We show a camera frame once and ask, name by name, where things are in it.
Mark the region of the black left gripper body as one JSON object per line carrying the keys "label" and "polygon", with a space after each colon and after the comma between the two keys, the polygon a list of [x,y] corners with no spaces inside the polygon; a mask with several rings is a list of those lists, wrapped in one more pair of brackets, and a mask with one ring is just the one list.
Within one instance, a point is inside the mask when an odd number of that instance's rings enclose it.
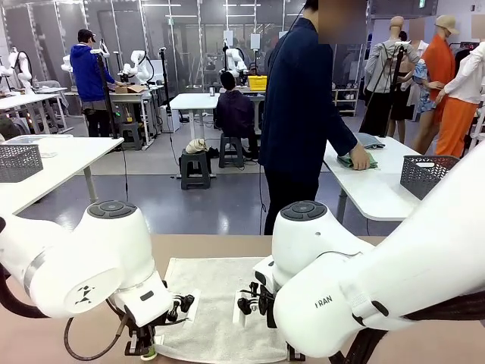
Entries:
{"label": "black left gripper body", "polygon": [[130,337],[137,337],[138,339],[149,338],[152,339],[155,335],[155,325],[149,322],[147,325],[138,326],[133,313],[130,309],[124,307],[125,316],[127,317],[126,326]]}

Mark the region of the person's right hand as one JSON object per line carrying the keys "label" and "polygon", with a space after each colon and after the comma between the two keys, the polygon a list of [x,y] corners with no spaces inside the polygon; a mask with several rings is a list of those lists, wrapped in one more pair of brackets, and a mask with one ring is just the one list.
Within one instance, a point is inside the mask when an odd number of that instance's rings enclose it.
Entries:
{"label": "person's right hand", "polygon": [[361,144],[357,144],[350,152],[350,159],[354,170],[363,171],[371,166],[370,156]]}

